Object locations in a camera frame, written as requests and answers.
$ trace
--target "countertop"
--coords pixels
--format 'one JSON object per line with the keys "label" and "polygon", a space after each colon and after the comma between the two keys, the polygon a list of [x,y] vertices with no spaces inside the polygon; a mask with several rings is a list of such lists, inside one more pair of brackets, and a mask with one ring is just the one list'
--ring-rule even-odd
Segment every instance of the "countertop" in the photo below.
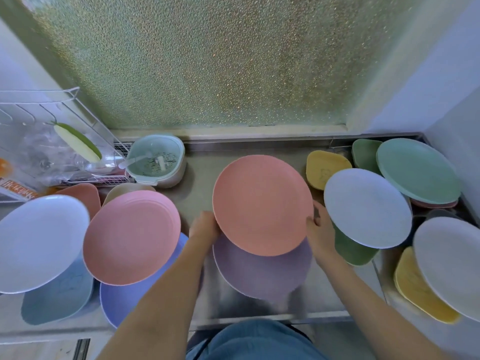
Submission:
{"label": "countertop", "polygon": [[[201,210],[212,209],[212,192],[217,176],[233,160],[249,154],[267,154],[289,163],[305,177],[306,158],[311,151],[328,150],[351,160],[351,145],[358,138],[386,140],[390,136],[355,136],[341,138],[297,138],[294,140],[196,141],[186,144],[187,169],[183,180],[174,188],[159,190],[177,206],[182,218],[182,232],[188,233],[189,224]],[[402,136],[422,140],[420,135]],[[108,188],[100,189],[106,195]],[[322,202],[322,193],[311,189],[315,199]],[[0,219],[16,207],[0,205]],[[458,210],[463,218],[475,223],[465,202]],[[415,217],[422,210],[414,208]],[[379,296],[396,308],[432,341],[468,359],[480,356],[480,323],[462,317],[455,325],[447,325],[417,309],[400,296],[393,285],[393,271],[401,254],[400,248],[381,250],[373,262],[355,271]],[[66,320],[40,326],[26,324],[20,316],[22,294],[0,296],[0,344],[61,339],[87,339],[112,334],[99,307],[98,291],[92,301],[77,315]],[[204,282],[197,299],[190,330],[223,327],[252,317],[271,318],[286,323],[304,324],[319,321],[348,321],[350,315],[335,294],[325,273],[312,263],[305,283],[278,303],[252,299],[235,291],[222,278],[213,255],[204,263]]]}

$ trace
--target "frosted glass window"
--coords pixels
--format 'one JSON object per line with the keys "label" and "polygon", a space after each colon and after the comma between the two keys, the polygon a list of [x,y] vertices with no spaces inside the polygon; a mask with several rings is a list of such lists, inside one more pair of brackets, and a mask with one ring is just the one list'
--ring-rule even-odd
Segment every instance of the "frosted glass window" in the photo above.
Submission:
{"label": "frosted glass window", "polygon": [[15,0],[111,128],[345,123],[423,0]]}

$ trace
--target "blue clothing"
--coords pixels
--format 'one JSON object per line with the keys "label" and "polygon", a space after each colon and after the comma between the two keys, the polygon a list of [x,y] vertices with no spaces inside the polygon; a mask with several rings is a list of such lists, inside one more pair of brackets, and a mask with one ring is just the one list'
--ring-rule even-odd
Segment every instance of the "blue clothing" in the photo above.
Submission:
{"label": "blue clothing", "polygon": [[[194,360],[205,341],[193,347]],[[198,360],[327,360],[304,336],[271,320],[249,320],[220,331],[201,351]]]}

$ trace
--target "purple plate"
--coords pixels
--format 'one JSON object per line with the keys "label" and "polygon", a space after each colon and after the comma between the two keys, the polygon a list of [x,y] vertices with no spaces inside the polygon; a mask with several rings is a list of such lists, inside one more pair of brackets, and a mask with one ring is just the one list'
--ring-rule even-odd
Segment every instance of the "purple plate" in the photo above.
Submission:
{"label": "purple plate", "polygon": [[225,281],[241,294],[278,302],[307,278],[312,251],[307,239],[297,248],[278,256],[250,254],[224,234],[213,245],[216,266]]}
{"label": "purple plate", "polygon": [[166,272],[168,268],[177,260],[182,252],[188,237],[180,233],[177,247],[170,259],[155,274],[143,279],[141,282],[130,285],[100,285],[100,303],[103,313],[111,325],[117,328],[127,315],[135,308],[138,301],[152,287],[152,285]]}

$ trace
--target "forearm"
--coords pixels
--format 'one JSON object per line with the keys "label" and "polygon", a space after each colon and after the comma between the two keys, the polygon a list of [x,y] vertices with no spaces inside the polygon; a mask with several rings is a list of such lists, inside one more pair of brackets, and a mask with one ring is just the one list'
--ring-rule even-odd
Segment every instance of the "forearm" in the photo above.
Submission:
{"label": "forearm", "polygon": [[177,260],[122,322],[98,360],[185,359],[201,270],[209,249],[191,237]]}
{"label": "forearm", "polygon": [[448,358],[371,290],[338,254],[318,262],[380,360]]}

